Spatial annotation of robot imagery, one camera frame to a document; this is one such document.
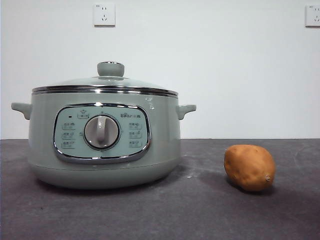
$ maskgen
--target glass lid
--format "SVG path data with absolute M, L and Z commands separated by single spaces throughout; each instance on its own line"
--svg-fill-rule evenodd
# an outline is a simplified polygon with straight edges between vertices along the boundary
M 123 77 L 125 66 L 114 61 L 97 65 L 99 76 L 73 79 L 32 89 L 32 94 L 49 93 L 127 93 L 177 97 L 178 93 L 156 84 Z

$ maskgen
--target lid knob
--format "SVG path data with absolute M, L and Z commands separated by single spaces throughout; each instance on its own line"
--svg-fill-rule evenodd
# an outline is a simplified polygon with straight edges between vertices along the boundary
M 125 66 L 115 61 L 103 61 L 98 63 L 97 70 L 99 76 L 123 77 L 125 73 Z

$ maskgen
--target button label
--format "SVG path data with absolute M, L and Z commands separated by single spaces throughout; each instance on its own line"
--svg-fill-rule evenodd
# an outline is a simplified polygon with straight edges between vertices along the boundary
M 130 131 L 129 138 L 130 139 L 140 139 L 142 137 L 142 133 L 140 131 Z
M 65 122 L 62 124 L 63 130 L 75 130 L 76 124 L 74 122 Z
M 64 139 L 64 140 L 75 139 L 75 132 L 66 131 L 66 132 L 62 133 L 62 139 Z
M 140 130 L 142 128 L 141 123 L 138 122 L 130 122 L 129 123 L 129 129 L 137 129 Z
M 89 113 L 86 110 L 81 110 L 78 112 L 78 119 L 88 119 Z
M 141 148 L 141 146 L 142 146 L 142 143 L 139 140 L 129 142 L 130 148 Z
M 63 149 L 75 149 L 75 141 L 63 141 L 62 148 Z

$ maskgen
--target slow cooker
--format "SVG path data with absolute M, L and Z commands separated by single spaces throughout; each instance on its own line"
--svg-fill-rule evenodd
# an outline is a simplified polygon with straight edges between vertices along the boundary
M 99 76 L 32 90 L 12 103 L 29 123 L 28 162 L 42 181 L 74 189 L 139 185 L 168 175 L 181 160 L 180 123 L 196 105 L 178 93 L 123 77 L 105 61 Z

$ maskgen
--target pot base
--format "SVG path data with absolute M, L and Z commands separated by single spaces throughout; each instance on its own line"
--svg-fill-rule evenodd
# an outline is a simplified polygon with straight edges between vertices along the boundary
M 31 164 L 41 181 L 70 189 L 115 189 L 145 184 L 168 175 L 180 158 L 159 164 L 107 170 L 64 170 Z

